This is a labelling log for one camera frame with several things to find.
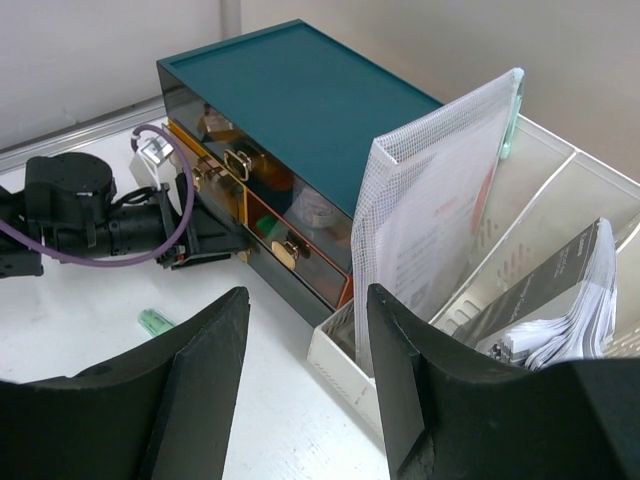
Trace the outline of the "dark drawer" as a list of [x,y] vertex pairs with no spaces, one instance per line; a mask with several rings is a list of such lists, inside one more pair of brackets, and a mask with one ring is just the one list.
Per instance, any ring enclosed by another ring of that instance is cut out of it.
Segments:
[[336,308],[322,299],[305,280],[277,260],[246,226],[242,230],[249,242],[249,248],[240,253],[247,256],[248,265],[307,323],[316,327],[336,311]]

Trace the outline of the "grey booklet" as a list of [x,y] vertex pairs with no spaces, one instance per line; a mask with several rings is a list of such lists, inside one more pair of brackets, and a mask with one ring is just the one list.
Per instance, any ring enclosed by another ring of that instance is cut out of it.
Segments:
[[617,317],[617,255],[600,218],[453,337],[501,363],[540,370],[601,358]]

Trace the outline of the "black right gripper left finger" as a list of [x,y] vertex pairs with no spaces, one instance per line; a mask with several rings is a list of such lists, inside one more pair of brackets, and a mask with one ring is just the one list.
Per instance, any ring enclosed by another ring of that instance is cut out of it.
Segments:
[[1,385],[5,479],[219,479],[244,364],[249,294],[72,377]]

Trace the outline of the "clear paper clip jar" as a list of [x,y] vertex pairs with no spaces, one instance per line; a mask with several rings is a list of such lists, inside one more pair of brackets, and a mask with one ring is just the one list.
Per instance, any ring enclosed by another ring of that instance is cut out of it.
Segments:
[[301,193],[292,205],[295,215],[309,228],[328,228],[336,224],[338,212],[315,193]]

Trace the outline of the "clear zip folder red paper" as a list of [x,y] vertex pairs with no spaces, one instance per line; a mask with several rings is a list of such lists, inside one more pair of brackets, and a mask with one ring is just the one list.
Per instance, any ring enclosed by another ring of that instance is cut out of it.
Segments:
[[351,234],[355,359],[367,374],[368,287],[384,286],[423,320],[451,297],[510,152],[524,78],[515,67],[373,140]]

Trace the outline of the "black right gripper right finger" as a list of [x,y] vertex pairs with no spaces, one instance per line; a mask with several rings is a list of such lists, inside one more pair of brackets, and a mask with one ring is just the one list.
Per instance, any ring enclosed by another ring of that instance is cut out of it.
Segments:
[[637,360],[511,367],[423,322],[378,284],[367,318],[392,478],[638,477]]

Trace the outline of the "green cap black highlighter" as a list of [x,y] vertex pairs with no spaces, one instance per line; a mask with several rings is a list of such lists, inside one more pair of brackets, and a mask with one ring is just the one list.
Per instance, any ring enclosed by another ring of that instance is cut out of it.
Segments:
[[268,237],[277,224],[278,219],[270,214],[260,217],[255,223],[257,231],[264,237]]

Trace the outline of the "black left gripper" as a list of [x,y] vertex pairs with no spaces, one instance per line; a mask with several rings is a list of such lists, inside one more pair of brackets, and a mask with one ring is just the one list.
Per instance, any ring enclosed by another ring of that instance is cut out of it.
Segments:
[[[87,259],[152,251],[177,230],[181,219],[167,183],[120,199],[116,193],[111,167],[94,155],[37,156],[26,163],[23,190],[1,190],[1,220],[45,247]],[[194,193],[188,225],[172,246],[172,269],[226,260],[248,248],[242,228],[221,220]]]

